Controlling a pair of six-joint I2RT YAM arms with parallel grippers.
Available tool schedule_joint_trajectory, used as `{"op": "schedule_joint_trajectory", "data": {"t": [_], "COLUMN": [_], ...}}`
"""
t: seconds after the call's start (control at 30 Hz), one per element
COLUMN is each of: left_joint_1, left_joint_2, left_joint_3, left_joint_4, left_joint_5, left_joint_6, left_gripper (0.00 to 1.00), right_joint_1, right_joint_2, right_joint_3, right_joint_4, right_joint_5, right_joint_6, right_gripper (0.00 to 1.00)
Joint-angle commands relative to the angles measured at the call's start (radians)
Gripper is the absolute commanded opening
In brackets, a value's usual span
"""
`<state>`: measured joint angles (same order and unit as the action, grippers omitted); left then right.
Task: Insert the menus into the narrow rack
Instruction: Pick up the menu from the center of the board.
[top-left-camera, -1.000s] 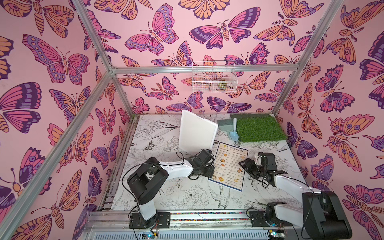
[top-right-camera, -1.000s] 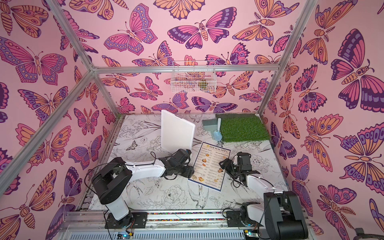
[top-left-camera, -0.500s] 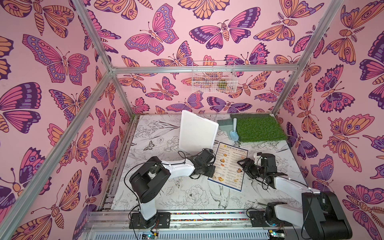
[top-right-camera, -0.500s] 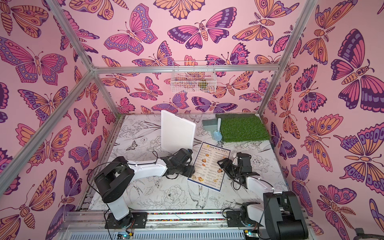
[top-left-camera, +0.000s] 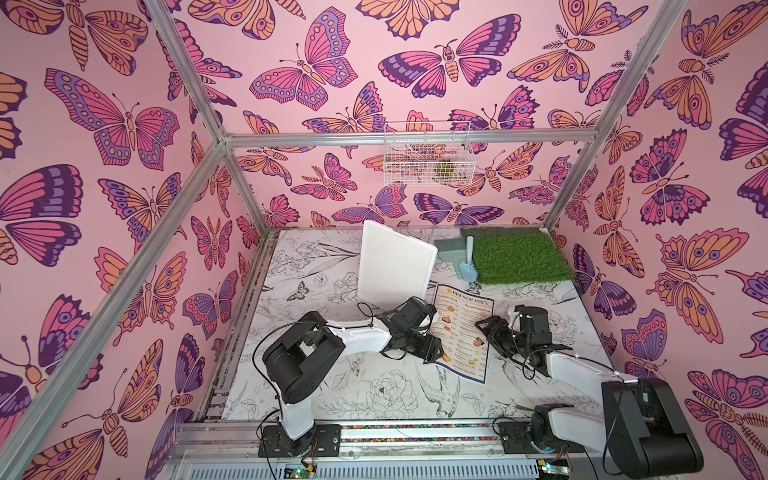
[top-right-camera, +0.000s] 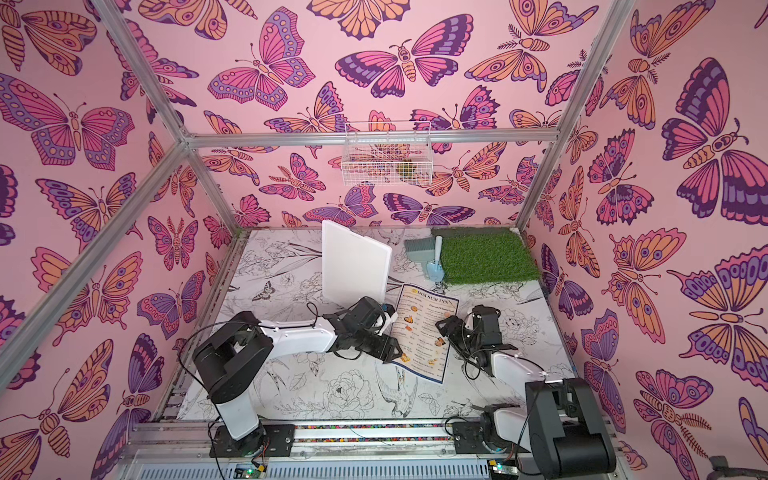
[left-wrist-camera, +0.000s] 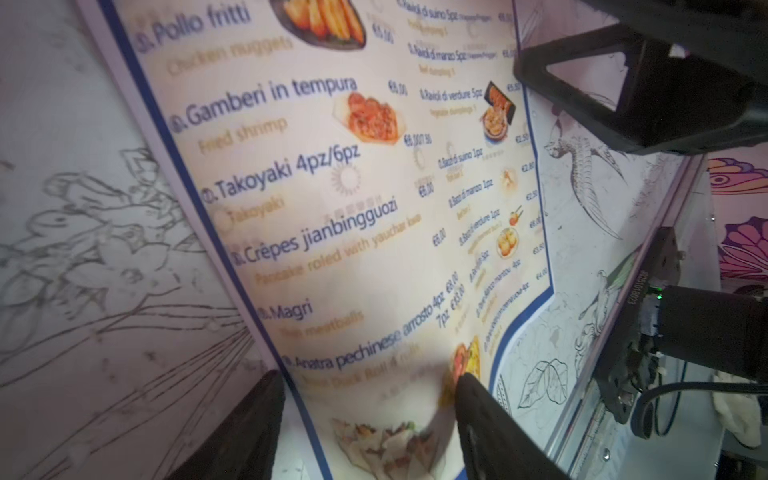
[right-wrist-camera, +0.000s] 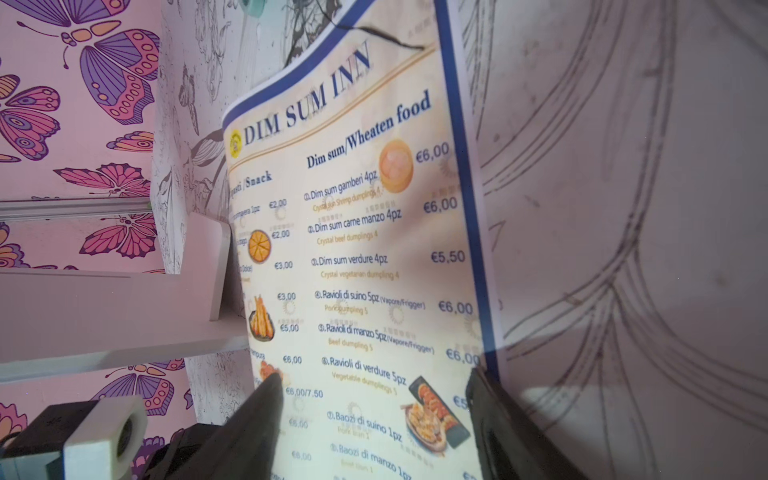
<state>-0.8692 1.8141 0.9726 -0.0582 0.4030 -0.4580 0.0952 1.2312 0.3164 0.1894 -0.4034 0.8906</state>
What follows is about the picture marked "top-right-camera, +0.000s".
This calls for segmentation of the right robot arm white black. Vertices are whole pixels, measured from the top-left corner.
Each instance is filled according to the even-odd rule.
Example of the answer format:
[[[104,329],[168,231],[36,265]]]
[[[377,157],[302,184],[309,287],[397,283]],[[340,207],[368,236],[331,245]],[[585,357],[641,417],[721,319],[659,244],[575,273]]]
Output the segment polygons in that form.
[[[587,382],[553,380],[533,360],[502,341],[500,311],[478,305],[467,319],[436,322],[439,338],[454,347],[465,367],[524,395],[520,406],[481,409],[479,434],[492,450],[508,454],[496,467],[508,479],[588,479],[616,471],[617,457],[606,422]]]

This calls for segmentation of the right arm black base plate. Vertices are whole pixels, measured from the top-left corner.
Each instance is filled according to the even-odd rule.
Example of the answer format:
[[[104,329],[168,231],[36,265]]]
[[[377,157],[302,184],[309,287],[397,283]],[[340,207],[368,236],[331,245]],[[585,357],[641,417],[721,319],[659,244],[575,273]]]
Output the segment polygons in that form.
[[[453,419],[445,425],[458,454],[509,454],[518,445],[503,438],[492,421],[483,419]]]

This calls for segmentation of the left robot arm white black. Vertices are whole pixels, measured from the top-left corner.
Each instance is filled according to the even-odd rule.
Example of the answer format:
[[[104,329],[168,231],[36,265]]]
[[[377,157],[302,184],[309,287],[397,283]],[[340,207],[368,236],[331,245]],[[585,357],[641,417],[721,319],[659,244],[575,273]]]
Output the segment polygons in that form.
[[[300,353],[354,350],[391,363],[403,354],[399,341],[387,333],[397,318],[393,306],[371,297],[335,313],[314,313],[307,322],[279,324],[241,311],[217,324],[218,329],[194,349],[192,361],[226,438],[257,439],[262,426],[253,388],[267,362]]]

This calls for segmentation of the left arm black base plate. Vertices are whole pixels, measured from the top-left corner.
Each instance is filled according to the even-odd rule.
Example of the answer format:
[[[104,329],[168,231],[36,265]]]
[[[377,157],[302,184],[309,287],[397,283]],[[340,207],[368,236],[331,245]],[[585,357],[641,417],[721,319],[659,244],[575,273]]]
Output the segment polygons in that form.
[[[214,459],[289,457],[295,430],[294,424],[260,425],[242,439],[235,440],[225,426],[219,426],[209,456]]]

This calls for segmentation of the laminated dim sum menu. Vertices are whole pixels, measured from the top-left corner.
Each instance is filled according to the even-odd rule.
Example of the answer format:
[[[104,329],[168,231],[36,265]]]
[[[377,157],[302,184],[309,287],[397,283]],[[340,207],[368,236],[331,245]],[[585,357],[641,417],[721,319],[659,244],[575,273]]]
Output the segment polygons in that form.
[[[442,384],[450,344],[439,333],[436,323],[455,316],[458,307],[458,299],[405,284],[390,333],[401,350],[393,362],[421,378]]]

